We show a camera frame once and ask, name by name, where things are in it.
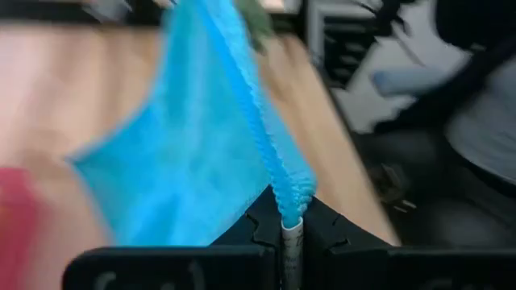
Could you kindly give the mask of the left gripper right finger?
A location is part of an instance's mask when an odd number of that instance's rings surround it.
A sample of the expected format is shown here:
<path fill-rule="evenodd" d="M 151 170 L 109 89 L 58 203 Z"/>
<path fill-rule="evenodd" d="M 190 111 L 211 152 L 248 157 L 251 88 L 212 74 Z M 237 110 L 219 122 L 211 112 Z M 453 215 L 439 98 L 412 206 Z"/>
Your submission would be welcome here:
<path fill-rule="evenodd" d="M 391 246 L 313 199 L 304 214 L 304 289 L 513 289 L 515 251 Z"/>

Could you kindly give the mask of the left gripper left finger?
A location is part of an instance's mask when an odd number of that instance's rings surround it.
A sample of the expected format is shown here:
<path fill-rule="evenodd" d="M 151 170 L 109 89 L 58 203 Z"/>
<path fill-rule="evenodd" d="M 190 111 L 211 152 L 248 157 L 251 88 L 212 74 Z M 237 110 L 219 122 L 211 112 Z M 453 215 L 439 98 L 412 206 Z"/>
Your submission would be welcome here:
<path fill-rule="evenodd" d="M 209 246 L 100 247 L 73 259 L 64 290 L 259 289 L 281 286 L 280 214 L 267 187 Z"/>

